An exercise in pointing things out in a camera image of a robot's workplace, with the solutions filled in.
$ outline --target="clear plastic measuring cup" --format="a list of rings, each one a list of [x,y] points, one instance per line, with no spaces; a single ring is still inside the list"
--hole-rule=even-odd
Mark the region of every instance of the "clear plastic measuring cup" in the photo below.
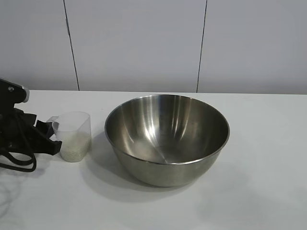
[[[90,115],[69,112],[53,116],[48,122],[52,122],[57,140],[62,141],[61,157],[69,162],[81,161],[92,145]]]

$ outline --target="white tabletop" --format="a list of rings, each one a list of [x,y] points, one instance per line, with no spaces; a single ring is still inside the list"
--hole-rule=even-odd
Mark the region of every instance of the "white tabletop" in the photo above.
[[[79,163],[40,154],[37,170],[0,169],[1,230],[300,230],[307,228],[307,95],[180,93],[228,120],[213,167],[180,188],[122,169],[104,134],[113,108],[146,92],[31,91],[17,105],[45,121],[91,115],[93,153]]]

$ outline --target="sugar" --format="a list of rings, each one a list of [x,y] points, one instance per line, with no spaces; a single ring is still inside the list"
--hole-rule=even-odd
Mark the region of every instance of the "sugar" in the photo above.
[[[91,135],[85,132],[77,132],[65,138],[61,147],[61,157],[65,161],[78,162],[83,159],[91,148]]]

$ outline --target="mixing bowl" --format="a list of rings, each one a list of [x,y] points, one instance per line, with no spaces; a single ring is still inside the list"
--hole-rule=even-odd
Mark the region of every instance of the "mixing bowl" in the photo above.
[[[106,136],[121,164],[137,179],[179,186],[204,174],[229,137],[229,125],[212,106],[179,95],[150,95],[115,108]]]

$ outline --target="white wall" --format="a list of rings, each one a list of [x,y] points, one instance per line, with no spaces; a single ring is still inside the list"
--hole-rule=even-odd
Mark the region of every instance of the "white wall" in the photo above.
[[[66,0],[81,90],[195,92],[205,0]]]
[[[208,0],[199,92],[307,93],[307,1]]]
[[[66,0],[81,90],[195,92],[206,0]],[[307,93],[307,1],[208,0],[199,92]],[[0,78],[76,90],[62,0],[0,0]]]
[[[62,0],[0,0],[0,78],[77,89]]]

